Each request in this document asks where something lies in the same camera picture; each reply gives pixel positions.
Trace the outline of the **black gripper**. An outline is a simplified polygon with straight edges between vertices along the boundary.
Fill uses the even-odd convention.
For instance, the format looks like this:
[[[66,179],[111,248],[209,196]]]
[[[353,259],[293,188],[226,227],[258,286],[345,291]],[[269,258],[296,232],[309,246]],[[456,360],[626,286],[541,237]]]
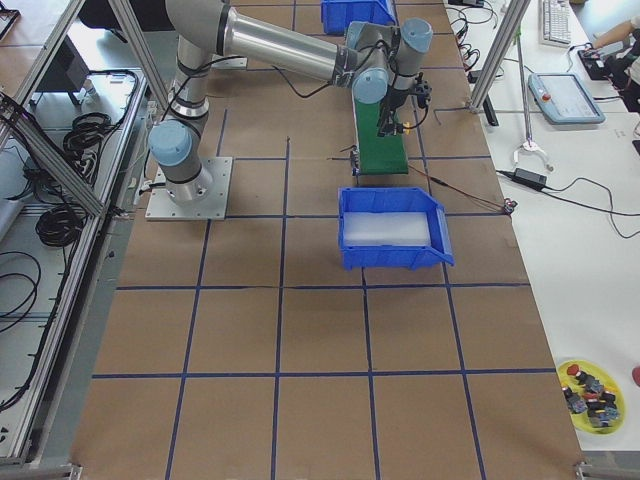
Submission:
[[[412,77],[404,77],[404,80],[408,81],[406,88],[400,88],[398,80],[395,79],[382,100],[382,110],[377,122],[378,137],[388,137],[395,134],[394,115],[409,97],[416,98],[420,109],[425,112],[429,110],[432,88],[428,81],[424,79],[423,73],[419,72]]]

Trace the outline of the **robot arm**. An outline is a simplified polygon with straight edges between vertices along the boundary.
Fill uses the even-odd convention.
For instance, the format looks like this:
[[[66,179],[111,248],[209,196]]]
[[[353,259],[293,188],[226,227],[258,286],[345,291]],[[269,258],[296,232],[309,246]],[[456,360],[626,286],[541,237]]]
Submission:
[[[219,61],[247,57],[349,88],[354,99],[379,107],[377,133],[409,131],[396,117],[410,96],[423,108],[431,88],[419,71],[430,48],[431,25],[410,18],[401,25],[353,21],[337,45],[240,14],[224,1],[169,1],[169,20],[179,35],[176,74],[168,105],[148,137],[163,175],[147,214],[161,220],[222,220],[227,209],[232,160],[198,154],[209,114],[207,77]]]

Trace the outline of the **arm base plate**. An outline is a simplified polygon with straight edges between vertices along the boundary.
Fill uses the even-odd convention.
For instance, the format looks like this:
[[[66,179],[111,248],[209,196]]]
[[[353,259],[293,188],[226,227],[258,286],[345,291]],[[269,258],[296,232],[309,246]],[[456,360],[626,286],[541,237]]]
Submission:
[[[233,158],[204,158],[201,165],[199,176],[184,184],[166,182],[163,169],[158,167],[154,182],[164,183],[164,186],[151,191],[146,218],[154,221],[224,220]]]
[[[216,70],[245,70],[247,65],[248,59],[244,56],[213,55],[209,68]]]

